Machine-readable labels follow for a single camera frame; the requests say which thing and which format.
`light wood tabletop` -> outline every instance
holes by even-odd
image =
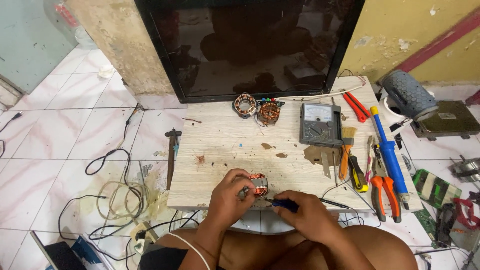
[[[332,93],[360,85],[361,82],[356,77],[341,77],[335,81]],[[368,110],[371,106],[378,106],[368,81],[364,87],[351,93]],[[343,127],[358,128],[351,151],[366,172],[368,137],[373,135],[376,141],[379,141],[374,119],[360,123],[342,95],[334,98],[346,117],[342,121]],[[332,99],[322,97],[305,102],[332,104]],[[208,209],[212,190],[225,174],[234,168],[243,168],[250,173],[263,173],[269,183],[268,198],[288,189],[322,197],[328,189],[335,187],[333,164],[330,164],[332,179],[329,179],[323,175],[322,165],[313,165],[305,159],[304,149],[308,145],[299,143],[302,103],[286,101],[281,107],[278,122],[268,127],[260,127],[252,118],[240,118],[233,111],[231,102],[189,104],[186,118],[202,123],[186,121],[184,124],[168,207],[179,210]],[[393,140],[382,112],[380,119],[388,140]],[[262,144],[268,144],[272,148],[265,149]],[[420,198],[398,148],[396,156],[410,193],[410,210],[402,208],[402,213],[421,210],[423,207]],[[372,187],[367,193],[361,194],[370,205],[371,190]],[[324,198],[347,205],[358,212],[373,212],[352,190],[345,188],[345,185],[329,191]],[[383,203],[385,209],[390,209],[385,192]],[[251,210],[271,210],[268,206],[270,203],[258,199]],[[332,211],[352,212],[332,205],[326,206]]]

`hammer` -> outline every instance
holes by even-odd
[[[176,131],[172,129],[171,131],[165,133],[165,136],[170,138],[170,145],[168,146],[168,172],[167,172],[167,190],[170,190],[172,185],[173,178],[173,167],[175,165],[175,148],[178,149],[179,145],[179,136],[181,136],[181,131]]]

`yellow screwdriver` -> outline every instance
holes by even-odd
[[[367,192],[367,180],[365,179],[365,175],[360,169],[357,157],[352,155],[351,151],[348,153],[348,164],[350,165],[350,171],[352,173],[352,184],[355,188],[355,191],[357,191],[358,193]]]

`multimeter scale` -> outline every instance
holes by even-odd
[[[342,140],[341,107],[303,103],[301,107],[300,143],[340,148]]]

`power strip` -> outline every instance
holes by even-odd
[[[139,231],[145,231],[147,229],[150,229],[151,226],[148,224],[148,222],[143,221],[142,223],[138,224],[131,232],[130,232],[130,237],[132,238],[133,242],[135,245],[137,244],[137,240],[135,239],[137,233]],[[155,243],[158,239],[158,235],[155,233],[154,230],[149,230],[145,233],[145,240],[150,240],[152,243]]]

